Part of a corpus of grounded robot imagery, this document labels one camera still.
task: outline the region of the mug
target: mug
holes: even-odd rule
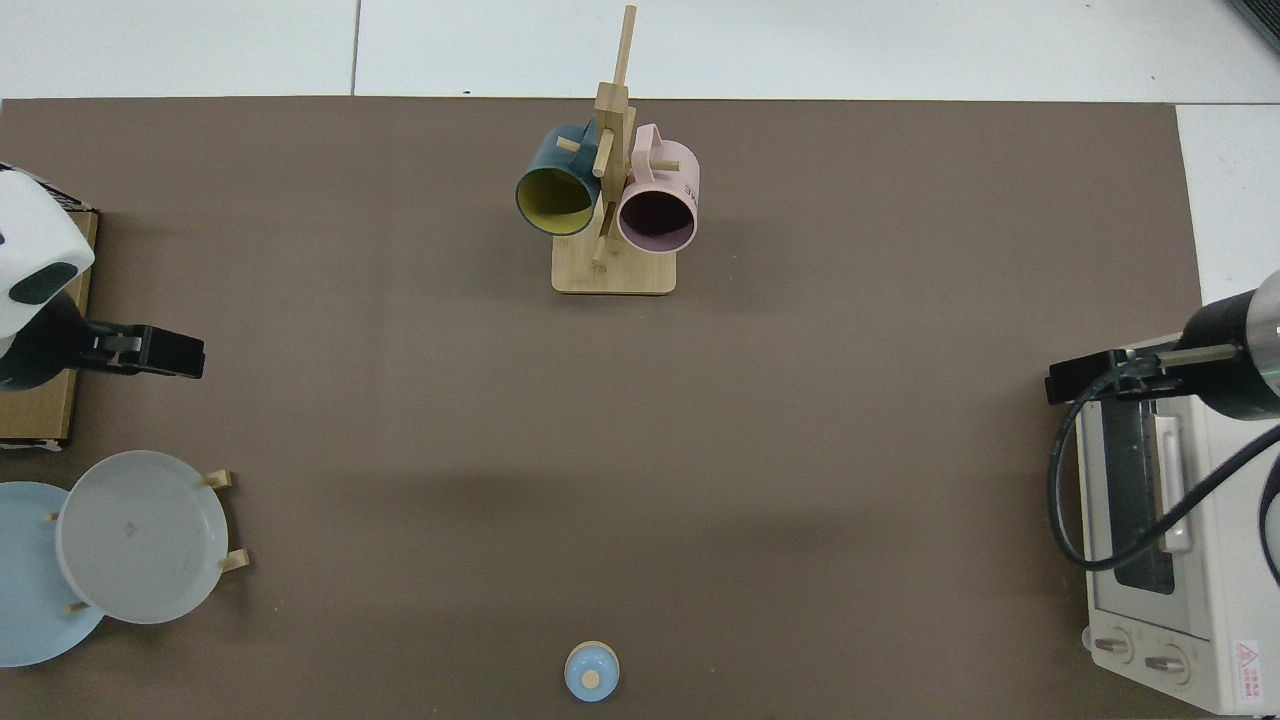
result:
[[[590,224],[600,196],[600,178],[591,174],[598,146],[595,120],[547,133],[516,184],[516,206],[529,224],[550,234],[573,234]]]
[[[631,151],[631,174],[618,201],[623,240],[645,252],[675,252],[689,245],[698,232],[701,174],[692,150],[663,140],[658,126],[640,126]]]

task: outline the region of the brown surface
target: brown surface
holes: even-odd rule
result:
[[[90,247],[93,247],[97,215],[87,210],[69,214]],[[92,270],[87,270],[67,284],[67,292],[82,314],[88,301],[92,274]],[[63,370],[56,378],[26,392],[0,393],[0,443],[65,439],[70,429],[74,398],[76,373],[72,370]]]
[[[255,564],[0,716],[1196,714],[1080,650],[1042,489],[1046,364],[1199,305],[1172,109],[637,106],[705,170],[664,299],[556,293],[513,206],[585,101],[6,101],[0,156],[104,210],[93,315],[209,365],[82,378],[3,475],[230,468]]]

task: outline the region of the oven glass window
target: oven glass window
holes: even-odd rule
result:
[[[1153,411],[1149,401],[1102,401],[1112,551],[1138,539],[1158,520],[1158,459],[1155,433],[1148,429]],[[1161,594],[1174,592],[1174,559],[1158,546],[1147,548],[1114,573],[1121,585]]]

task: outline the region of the wooden mug tree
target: wooden mug tree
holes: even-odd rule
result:
[[[630,170],[630,147],[636,109],[626,86],[627,59],[636,8],[627,5],[618,41],[613,82],[595,92],[595,128],[599,150],[591,174],[600,178],[600,197],[591,222],[581,232],[552,238],[552,287],[576,295],[667,295],[676,290],[676,254],[636,249],[618,232],[618,201]],[[559,138],[557,145],[577,151],[579,145]],[[655,170],[677,170],[676,161],[655,161]]]

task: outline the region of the dark green mug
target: dark green mug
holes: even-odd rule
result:
[[[595,120],[547,133],[516,184],[516,206],[529,224],[550,234],[573,234],[591,223],[600,197],[600,178],[591,174],[598,147]]]

